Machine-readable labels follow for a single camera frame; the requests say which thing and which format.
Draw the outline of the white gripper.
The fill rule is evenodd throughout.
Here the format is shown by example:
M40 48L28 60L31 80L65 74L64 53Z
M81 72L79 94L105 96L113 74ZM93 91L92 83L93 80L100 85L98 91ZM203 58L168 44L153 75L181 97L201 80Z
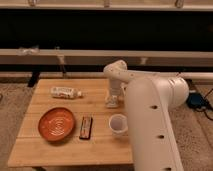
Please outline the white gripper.
M106 107L107 108L117 108L118 98L121 94L121 82L119 80L110 79L108 87L108 95L106 97Z

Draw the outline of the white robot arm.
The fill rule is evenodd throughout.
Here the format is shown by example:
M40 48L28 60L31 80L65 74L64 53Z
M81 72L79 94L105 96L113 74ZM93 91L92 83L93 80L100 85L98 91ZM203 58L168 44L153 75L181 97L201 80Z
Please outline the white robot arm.
M189 95L180 76L134 71L123 60L104 67L109 96L124 96L135 171L184 171L169 110Z

